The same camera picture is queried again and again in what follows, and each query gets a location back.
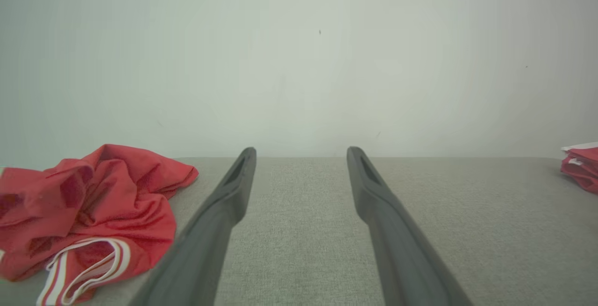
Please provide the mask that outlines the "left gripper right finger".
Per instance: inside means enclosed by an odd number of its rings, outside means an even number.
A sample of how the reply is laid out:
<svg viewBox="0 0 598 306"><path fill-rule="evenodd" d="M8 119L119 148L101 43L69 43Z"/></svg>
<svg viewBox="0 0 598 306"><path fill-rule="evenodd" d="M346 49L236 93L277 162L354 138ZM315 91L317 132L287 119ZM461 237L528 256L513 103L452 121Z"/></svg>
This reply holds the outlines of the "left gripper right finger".
<svg viewBox="0 0 598 306"><path fill-rule="evenodd" d="M348 148L347 166L356 212L370 231L386 304L472 305L365 151Z"/></svg>

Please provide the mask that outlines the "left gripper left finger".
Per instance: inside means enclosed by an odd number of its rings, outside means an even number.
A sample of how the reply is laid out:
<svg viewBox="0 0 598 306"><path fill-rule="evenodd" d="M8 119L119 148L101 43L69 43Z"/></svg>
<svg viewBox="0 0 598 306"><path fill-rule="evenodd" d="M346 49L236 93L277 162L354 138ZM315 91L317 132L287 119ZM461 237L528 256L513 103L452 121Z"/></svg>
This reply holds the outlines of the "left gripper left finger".
<svg viewBox="0 0 598 306"><path fill-rule="evenodd" d="M131 300L132 306L213 305L231 231L244 217L256 172L245 148Z"/></svg>

